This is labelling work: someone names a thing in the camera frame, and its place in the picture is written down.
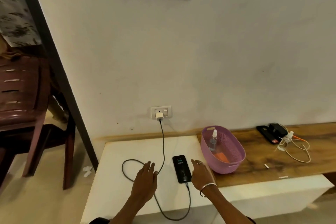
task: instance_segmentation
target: wooden shelf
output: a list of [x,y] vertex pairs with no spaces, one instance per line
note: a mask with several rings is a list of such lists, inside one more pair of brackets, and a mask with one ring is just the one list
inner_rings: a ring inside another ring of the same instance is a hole
[[[284,151],[275,151],[277,146],[266,141],[255,128],[235,130],[232,133],[244,147],[246,158],[232,174],[214,172],[218,187],[279,180],[283,176],[294,178],[336,172],[336,122],[287,128],[310,143],[310,163],[298,162]],[[295,158],[308,160],[305,151],[293,144],[287,150]]]

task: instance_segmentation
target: black door frame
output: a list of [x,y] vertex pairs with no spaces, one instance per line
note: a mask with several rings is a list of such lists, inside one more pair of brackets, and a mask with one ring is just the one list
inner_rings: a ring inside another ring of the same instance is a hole
[[54,44],[53,38],[51,36],[48,24],[45,20],[44,14],[42,12],[40,3],[38,0],[26,0],[30,13],[33,17],[35,22],[37,31],[40,34],[43,47],[46,52],[46,56],[48,57],[50,66],[52,67],[57,82],[61,88],[61,91],[65,97],[66,103],[69,106],[70,112],[75,120],[77,129],[79,134],[82,137],[85,149],[89,155],[91,160],[92,166],[94,167],[95,171],[97,171],[98,167],[98,159],[91,144],[91,140],[89,134],[87,133],[85,124],[82,119],[82,115],[79,112],[76,99],[73,95],[72,89],[70,87],[67,75],[64,71],[60,56],[58,55],[56,46]]

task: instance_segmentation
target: hand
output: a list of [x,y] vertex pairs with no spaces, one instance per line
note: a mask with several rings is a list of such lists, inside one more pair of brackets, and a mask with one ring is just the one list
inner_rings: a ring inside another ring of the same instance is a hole
[[133,183],[131,197],[134,200],[140,201],[144,206],[154,195],[158,184],[158,172],[154,172],[155,163],[148,161],[139,170]]
[[192,159],[191,162],[194,166],[191,182],[196,189],[201,190],[205,184],[214,182],[209,170],[201,161]]

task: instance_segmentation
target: silver bangle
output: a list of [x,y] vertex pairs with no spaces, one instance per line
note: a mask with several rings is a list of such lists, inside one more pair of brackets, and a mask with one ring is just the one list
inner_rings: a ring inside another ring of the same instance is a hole
[[201,197],[206,197],[206,196],[203,196],[203,195],[202,195],[202,190],[203,190],[206,186],[208,186],[208,185],[215,185],[215,186],[217,187],[217,184],[216,184],[216,183],[207,183],[207,184],[205,184],[205,185],[201,188],[201,190],[199,191],[199,194],[201,195]]

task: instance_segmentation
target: purple basket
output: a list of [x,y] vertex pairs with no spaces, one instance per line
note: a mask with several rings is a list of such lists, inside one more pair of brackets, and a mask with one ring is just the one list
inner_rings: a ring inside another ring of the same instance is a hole
[[[221,151],[229,162],[219,160],[209,150],[208,143],[214,129],[217,129],[217,140],[222,144]],[[237,138],[228,129],[221,126],[209,126],[202,130],[201,150],[209,167],[219,174],[229,174],[236,171],[246,157],[245,150]]]

